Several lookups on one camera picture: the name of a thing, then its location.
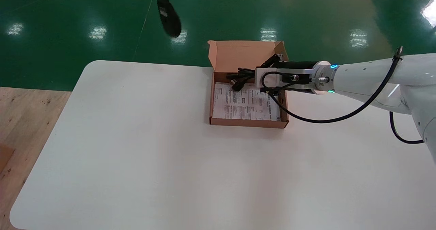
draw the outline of power cord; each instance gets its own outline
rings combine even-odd
[[[254,70],[238,67],[238,73],[230,73],[226,77],[233,84],[232,89],[238,92],[249,80],[254,78],[254,73]]]
[[[284,89],[284,90],[286,90],[286,91],[291,91],[292,89],[288,88],[289,86],[292,86],[292,85],[294,85],[294,84],[299,84],[299,82],[296,81],[296,82],[292,82],[292,83],[286,84],[286,85],[281,86],[281,87],[274,87],[274,88],[266,87],[266,85],[265,85],[265,77],[266,77],[267,75],[282,75],[283,77],[288,77],[288,78],[289,78],[291,75],[290,75],[289,73],[280,73],[280,72],[268,72],[268,73],[265,73],[265,74],[262,76],[262,78],[261,78],[261,82],[262,82],[262,85],[263,85],[263,88],[261,89],[261,91],[262,91],[262,92],[265,92],[265,93],[268,93],[268,94],[271,94],[271,93],[272,93],[273,95],[275,95],[275,94],[278,93],[278,91],[280,91],[280,90],[282,90],[282,89]]]
[[[392,132],[394,133],[395,137],[398,138],[398,140],[407,143],[407,144],[421,144],[424,143],[423,140],[417,140],[417,141],[408,141],[403,139],[402,137],[400,137],[400,135],[397,133],[397,130],[395,129],[395,124],[394,124],[394,113],[393,112],[389,112],[389,121],[391,123],[391,129]]]
[[[382,83],[380,84],[380,86],[377,88],[377,90],[371,95],[371,97],[369,97],[369,99],[363,103],[362,106],[360,106],[358,109],[356,109],[355,111],[351,112],[348,115],[344,115],[342,117],[337,117],[337,118],[333,118],[333,119],[326,119],[326,120],[314,120],[314,119],[308,119],[305,117],[301,117],[298,116],[292,112],[290,112],[288,109],[285,108],[285,106],[283,106],[282,104],[279,103],[279,101],[274,97],[274,95],[272,94],[271,91],[274,90],[274,88],[268,88],[265,85],[265,76],[267,75],[282,75],[283,73],[279,73],[279,72],[269,72],[266,73],[265,75],[262,76],[261,78],[261,82],[263,87],[266,89],[267,94],[272,98],[272,100],[277,103],[277,105],[283,110],[285,111],[287,114],[291,115],[292,117],[305,121],[305,122],[309,122],[309,123],[316,123],[316,124],[327,124],[327,123],[334,123],[334,122],[338,122],[338,121],[342,121],[342,120],[346,120],[349,117],[353,117],[354,115],[360,113],[362,110],[364,110],[367,106],[369,106],[374,100],[375,98],[377,98],[377,96],[380,94],[380,92],[383,90],[383,88],[386,86],[386,84],[388,84],[389,79],[391,78],[391,76],[394,74],[394,70],[397,67],[397,64],[399,63],[400,60],[402,60],[401,55],[403,52],[403,47],[400,46],[397,48],[395,55],[392,59],[392,64],[391,67],[389,68],[388,73],[386,74],[386,77],[384,78],[384,80],[382,81]],[[395,129],[395,125],[394,125],[394,114],[393,112],[389,112],[389,119],[390,119],[390,123],[391,123],[391,129],[392,132],[394,133],[395,137],[397,137],[398,140],[407,143],[407,144],[420,144],[423,143],[423,140],[419,140],[419,141],[408,141],[403,139],[402,137],[400,137],[397,133],[397,130]]]

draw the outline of black computer mouse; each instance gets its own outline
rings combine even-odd
[[[182,23],[169,0],[157,0],[160,20],[165,32],[174,38],[179,37],[182,31]]]

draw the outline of open cardboard box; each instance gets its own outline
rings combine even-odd
[[[251,126],[264,128],[285,128],[289,123],[288,114],[280,109],[280,121],[246,120],[213,118],[215,82],[229,83],[228,73],[237,73],[238,67],[255,69],[261,66],[275,53],[282,53],[283,59],[288,61],[288,55],[283,41],[208,41],[209,60],[214,73],[212,74],[212,92],[209,123],[215,126]],[[279,92],[279,102],[288,108],[288,101],[284,90]]]

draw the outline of white table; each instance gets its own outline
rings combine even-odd
[[[95,61],[11,211],[30,230],[436,229],[436,166],[369,107],[285,130],[208,124],[212,68]],[[288,93],[305,117],[361,103]],[[418,138],[411,118],[399,132]]]

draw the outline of metal screw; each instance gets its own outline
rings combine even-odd
[[[299,80],[299,76],[298,75],[291,75],[291,81],[298,81]]]
[[[328,83],[330,81],[330,78],[329,77],[319,77],[318,81],[320,83]]]

